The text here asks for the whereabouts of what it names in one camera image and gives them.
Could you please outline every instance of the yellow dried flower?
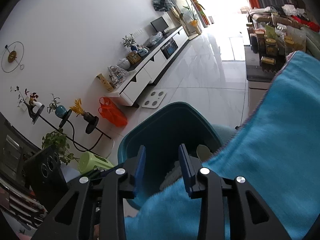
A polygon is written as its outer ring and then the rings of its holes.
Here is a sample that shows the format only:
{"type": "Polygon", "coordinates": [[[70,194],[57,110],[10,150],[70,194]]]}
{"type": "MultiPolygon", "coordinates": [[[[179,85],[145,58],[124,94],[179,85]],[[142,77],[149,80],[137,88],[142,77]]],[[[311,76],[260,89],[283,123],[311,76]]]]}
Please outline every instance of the yellow dried flower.
{"type": "Polygon", "coordinates": [[[70,107],[70,109],[75,112],[77,114],[77,116],[79,114],[84,115],[85,111],[82,109],[81,107],[81,98],[78,98],[75,100],[75,106],[70,107]]]}

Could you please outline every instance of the computer monitor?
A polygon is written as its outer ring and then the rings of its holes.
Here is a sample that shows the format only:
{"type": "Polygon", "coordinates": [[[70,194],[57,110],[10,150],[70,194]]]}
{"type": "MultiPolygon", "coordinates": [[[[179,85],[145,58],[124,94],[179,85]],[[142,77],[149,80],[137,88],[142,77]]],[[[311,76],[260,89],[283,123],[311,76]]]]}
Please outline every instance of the computer monitor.
{"type": "Polygon", "coordinates": [[[162,34],[167,34],[168,32],[164,32],[164,30],[166,28],[168,28],[169,26],[167,25],[167,23],[165,22],[165,20],[160,17],[156,20],[154,20],[153,22],[151,22],[151,25],[154,27],[154,29],[157,32],[162,32],[162,34]]]}

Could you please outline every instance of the triangular cutout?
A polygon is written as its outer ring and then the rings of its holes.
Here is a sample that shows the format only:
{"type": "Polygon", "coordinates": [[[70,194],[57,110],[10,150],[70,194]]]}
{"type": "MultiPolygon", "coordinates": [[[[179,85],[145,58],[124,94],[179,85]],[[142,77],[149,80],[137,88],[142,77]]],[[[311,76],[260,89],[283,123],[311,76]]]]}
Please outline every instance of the triangular cutout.
{"type": "Polygon", "coordinates": [[[257,225],[263,222],[267,222],[269,220],[269,216],[257,201],[257,199],[252,195],[250,191],[246,191],[245,195],[248,200],[252,223],[254,225],[257,225]]]}
{"type": "Polygon", "coordinates": [[[65,206],[60,210],[58,215],[55,217],[55,221],[65,225],[71,225],[73,214],[76,209],[79,192],[75,192],[73,196],[68,200],[65,206]]]}

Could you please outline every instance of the teal vase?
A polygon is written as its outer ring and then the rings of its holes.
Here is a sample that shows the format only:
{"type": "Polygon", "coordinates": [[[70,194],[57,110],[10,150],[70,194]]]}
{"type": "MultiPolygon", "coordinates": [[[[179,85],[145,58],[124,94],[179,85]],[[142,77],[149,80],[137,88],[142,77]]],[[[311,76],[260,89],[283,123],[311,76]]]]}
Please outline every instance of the teal vase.
{"type": "Polygon", "coordinates": [[[64,117],[66,112],[67,112],[66,108],[64,106],[62,106],[62,105],[57,106],[56,110],[54,111],[56,116],[61,118],[61,119],[64,117]]]}

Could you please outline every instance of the white tile floor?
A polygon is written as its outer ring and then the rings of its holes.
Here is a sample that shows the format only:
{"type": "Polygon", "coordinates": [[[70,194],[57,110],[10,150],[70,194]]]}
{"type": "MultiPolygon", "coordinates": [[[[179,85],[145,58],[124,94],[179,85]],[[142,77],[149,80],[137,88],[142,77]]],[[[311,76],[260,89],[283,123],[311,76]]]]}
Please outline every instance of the white tile floor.
{"type": "MultiPolygon", "coordinates": [[[[237,26],[243,30],[245,17],[237,26]]],[[[146,87],[137,102],[151,89],[165,89],[156,109],[121,107],[128,118],[124,128],[113,127],[109,134],[115,146],[109,157],[117,164],[117,150],[123,137],[169,103],[183,101],[197,109],[210,123],[229,127],[241,125],[248,115],[248,88],[243,38],[234,26],[214,24],[190,41],[155,87],[146,87]]]]}

